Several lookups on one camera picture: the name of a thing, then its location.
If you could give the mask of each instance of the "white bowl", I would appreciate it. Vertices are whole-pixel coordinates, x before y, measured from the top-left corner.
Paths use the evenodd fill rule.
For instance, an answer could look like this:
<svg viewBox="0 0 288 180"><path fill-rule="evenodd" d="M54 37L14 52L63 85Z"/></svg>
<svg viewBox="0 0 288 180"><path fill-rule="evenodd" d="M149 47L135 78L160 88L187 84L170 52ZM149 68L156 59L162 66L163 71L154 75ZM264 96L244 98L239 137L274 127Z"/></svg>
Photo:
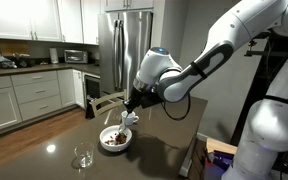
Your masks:
<svg viewBox="0 0 288 180"><path fill-rule="evenodd" d="M119 127L120 127L119 125L110 126L101 132L100 142L101 142L101 145L104 149L106 149L110 152L119 152L119 151L124 150L125 148L127 148L130 145L131 138L132 138L132 131L128 128L125 128L125 130L123 132L127 136L126 142L124 144L109 145L109 144L105 143L108 140L112 140L112 138L115 139L115 136L118 134Z"/></svg>

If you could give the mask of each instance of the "drinking glass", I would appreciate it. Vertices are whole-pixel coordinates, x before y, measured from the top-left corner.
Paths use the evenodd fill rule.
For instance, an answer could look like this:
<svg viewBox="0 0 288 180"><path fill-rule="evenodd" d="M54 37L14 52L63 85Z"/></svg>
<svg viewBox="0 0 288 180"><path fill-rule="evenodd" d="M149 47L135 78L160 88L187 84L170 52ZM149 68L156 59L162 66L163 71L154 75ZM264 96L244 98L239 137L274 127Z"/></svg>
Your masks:
<svg viewBox="0 0 288 180"><path fill-rule="evenodd" d="M80 167L87 168L93 164L94 145L92 143L82 142L75 148L74 152Z"/></svg>

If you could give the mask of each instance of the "stainless steel refrigerator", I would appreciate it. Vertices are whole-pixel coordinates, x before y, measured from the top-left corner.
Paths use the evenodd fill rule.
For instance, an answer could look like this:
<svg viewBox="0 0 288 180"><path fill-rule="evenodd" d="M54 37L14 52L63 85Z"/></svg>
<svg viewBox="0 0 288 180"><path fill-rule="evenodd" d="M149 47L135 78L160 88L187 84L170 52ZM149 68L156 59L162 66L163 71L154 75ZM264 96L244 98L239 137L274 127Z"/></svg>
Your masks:
<svg viewBox="0 0 288 180"><path fill-rule="evenodd" d="M100 94L126 89L127 97L141 61L150 48L152 13L99 15Z"/></svg>

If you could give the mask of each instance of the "chair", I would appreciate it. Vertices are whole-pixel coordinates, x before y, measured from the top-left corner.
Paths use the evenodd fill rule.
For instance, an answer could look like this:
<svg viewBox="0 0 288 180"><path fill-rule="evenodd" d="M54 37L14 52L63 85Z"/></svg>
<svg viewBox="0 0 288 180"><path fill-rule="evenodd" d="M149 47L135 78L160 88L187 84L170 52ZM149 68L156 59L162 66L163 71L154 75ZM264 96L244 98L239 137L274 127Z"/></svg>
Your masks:
<svg viewBox="0 0 288 180"><path fill-rule="evenodd" d="M123 100L126 99L126 92L118 92L110 95L103 96L90 102L93 110L94 117L101 115L107 110L123 104Z"/></svg>

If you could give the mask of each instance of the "refrigerator handle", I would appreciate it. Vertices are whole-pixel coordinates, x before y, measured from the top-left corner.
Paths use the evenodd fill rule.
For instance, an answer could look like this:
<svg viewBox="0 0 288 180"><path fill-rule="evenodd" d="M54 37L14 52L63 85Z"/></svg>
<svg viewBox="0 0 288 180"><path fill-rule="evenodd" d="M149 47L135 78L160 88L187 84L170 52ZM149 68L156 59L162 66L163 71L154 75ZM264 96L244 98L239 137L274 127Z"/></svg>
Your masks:
<svg viewBox="0 0 288 180"><path fill-rule="evenodd" d="M118 24L119 20L114 20L114 31L113 31L113 44L112 44L112 65L113 65L113 79L114 79L114 89L117 90L118 88Z"/></svg>
<svg viewBox="0 0 288 180"><path fill-rule="evenodd" d="M124 80L124 24L123 21L121 20L119 23L119 83L118 83L118 90L121 91L123 90L123 80Z"/></svg>

